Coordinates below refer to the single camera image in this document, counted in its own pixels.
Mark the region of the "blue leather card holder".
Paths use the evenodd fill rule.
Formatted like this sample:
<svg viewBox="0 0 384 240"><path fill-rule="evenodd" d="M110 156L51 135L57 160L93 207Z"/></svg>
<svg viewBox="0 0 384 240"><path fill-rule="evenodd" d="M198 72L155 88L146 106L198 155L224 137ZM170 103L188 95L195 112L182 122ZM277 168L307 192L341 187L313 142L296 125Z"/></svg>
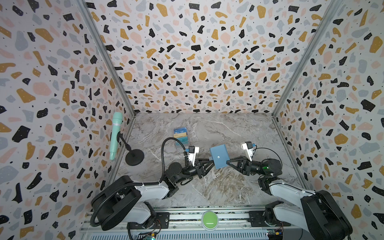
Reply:
<svg viewBox="0 0 384 240"><path fill-rule="evenodd" d="M228 166L227 161L230 160L230 156L225 145L212 147L210 148L210 152L217 170Z"/></svg>

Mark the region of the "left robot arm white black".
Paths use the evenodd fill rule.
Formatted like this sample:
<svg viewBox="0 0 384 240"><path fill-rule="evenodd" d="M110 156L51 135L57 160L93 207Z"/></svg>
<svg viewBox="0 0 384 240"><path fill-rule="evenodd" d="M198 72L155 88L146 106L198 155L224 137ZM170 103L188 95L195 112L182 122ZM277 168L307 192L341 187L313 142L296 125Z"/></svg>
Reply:
<svg viewBox="0 0 384 240"><path fill-rule="evenodd" d="M99 193L92 201L93 214L90 225L108 231L121 222L138 225L142 229L160 223L160 217L148 202L172 197L179 186L184 186L195 176L206 176L215 166L213 160L197 159L195 165L182 167L174 162L164 172L163 180L151 183L134 182L129 176L120 177Z"/></svg>

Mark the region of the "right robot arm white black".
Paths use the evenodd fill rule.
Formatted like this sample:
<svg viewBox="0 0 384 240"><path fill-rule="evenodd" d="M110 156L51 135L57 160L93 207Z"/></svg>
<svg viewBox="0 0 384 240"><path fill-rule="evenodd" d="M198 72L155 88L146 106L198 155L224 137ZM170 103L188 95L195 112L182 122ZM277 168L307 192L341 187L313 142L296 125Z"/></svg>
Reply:
<svg viewBox="0 0 384 240"><path fill-rule="evenodd" d="M250 161L240 156L227 161L239 173L260 175L260 189L277 201L265 206L263 218L268 226L288 223L307 231L315 240L343 240L353 228L333 196L324 190L295 187L280 178L282 163L277 159Z"/></svg>

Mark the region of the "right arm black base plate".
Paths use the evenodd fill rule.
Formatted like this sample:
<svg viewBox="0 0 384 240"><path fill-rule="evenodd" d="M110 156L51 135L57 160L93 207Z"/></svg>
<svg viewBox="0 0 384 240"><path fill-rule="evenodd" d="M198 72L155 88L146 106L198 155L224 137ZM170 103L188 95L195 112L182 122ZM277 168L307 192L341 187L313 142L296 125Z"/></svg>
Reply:
<svg viewBox="0 0 384 240"><path fill-rule="evenodd" d="M286 222L279 222L276 219L267 217L265 211L249 211L249 218L247 221L252 227L290 227L291 224Z"/></svg>

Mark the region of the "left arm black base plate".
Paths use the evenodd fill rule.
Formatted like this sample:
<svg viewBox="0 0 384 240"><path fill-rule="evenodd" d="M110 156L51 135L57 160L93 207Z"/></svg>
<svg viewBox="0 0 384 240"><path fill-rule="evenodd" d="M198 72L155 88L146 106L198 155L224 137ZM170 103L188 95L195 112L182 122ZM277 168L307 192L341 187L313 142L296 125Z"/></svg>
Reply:
<svg viewBox="0 0 384 240"><path fill-rule="evenodd" d="M170 223L170 213L156 213L155 216L151 216L143 224L138 223L128 223L127 227L130 227L131 230L163 230L168 229Z"/></svg>

